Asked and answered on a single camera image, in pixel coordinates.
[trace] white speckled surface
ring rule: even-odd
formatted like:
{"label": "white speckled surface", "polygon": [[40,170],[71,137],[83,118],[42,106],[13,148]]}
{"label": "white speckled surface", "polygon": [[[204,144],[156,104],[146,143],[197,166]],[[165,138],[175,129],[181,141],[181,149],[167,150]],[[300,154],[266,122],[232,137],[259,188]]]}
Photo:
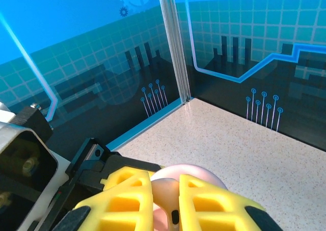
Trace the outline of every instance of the white speckled surface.
{"label": "white speckled surface", "polygon": [[214,172],[286,230],[326,230],[326,153],[194,99],[119,152]]}

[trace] yellow foam pad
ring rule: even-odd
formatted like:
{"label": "yellow foam pad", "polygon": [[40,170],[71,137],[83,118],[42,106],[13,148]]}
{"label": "yellow foam pad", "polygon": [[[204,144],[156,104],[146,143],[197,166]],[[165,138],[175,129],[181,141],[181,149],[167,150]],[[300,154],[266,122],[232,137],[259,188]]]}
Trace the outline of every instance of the yellow foam pad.
{"label": "yellow foam pad", "polygon": [[153,231],[150,176],[140,171],[120,184],[78,203],[91,211],[78,231]]}
{"label": "yellow foam pad", "polygon": [[191,175],[180,176],[180,226],[183,231],[260,231],[245,210],[258,203]]}
{"label": "yellow foam pad", "polygon": [[[133,168],[129,166],[124,166],[120,168],[119,170],[116,170],[115,172],[111,173],[107,179],[101,179],[101,184],[104,184],[103,190],[108,190],[126,179],[130,178],[131,176],[134,176],[135,174],[142,172],[145,170],[138,169],[138,168]],[[154,172],[152,171],[147,171],[149,176],[151,177]]]}

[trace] metal corner post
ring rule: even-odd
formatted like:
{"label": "metal corner post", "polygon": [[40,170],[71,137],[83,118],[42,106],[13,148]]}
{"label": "metal corner post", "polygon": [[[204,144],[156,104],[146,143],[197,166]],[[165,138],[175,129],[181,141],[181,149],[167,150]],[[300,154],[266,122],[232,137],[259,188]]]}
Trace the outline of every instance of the metal corner post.
{"label": "metal corner post", "polygon": [[159,0],[181,103],[191,99],[175,0]]}

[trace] screw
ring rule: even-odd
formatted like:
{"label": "screw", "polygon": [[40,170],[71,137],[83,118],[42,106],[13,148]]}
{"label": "screw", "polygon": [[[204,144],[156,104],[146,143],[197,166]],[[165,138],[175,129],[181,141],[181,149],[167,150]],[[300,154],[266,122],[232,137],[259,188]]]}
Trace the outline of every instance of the screw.
{"label": "screw", "polygon": [[38,105],[37,103],[32,103],[32,105],[31,105],[31,107],[32,108],[34,108],[34,109],[38,109],[38,110],[41,110],[42,108],[41,108],[41,106],[40,105]]}

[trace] glass panel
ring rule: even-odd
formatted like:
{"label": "glass panel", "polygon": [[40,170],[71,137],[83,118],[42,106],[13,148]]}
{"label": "glass panel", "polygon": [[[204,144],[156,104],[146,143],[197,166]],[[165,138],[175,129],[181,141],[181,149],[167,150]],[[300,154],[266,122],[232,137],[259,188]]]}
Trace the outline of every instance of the glass panel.
{"label": "glass panel", "polygon": [[159,0],[0,0],[0,13],[0,100],[40,104],[62,156],[86,137],[113,149],[180,105]]}
{"label": "glass panel", "polygon": [[176,0],[192,96],[326,150],[326,0]]}

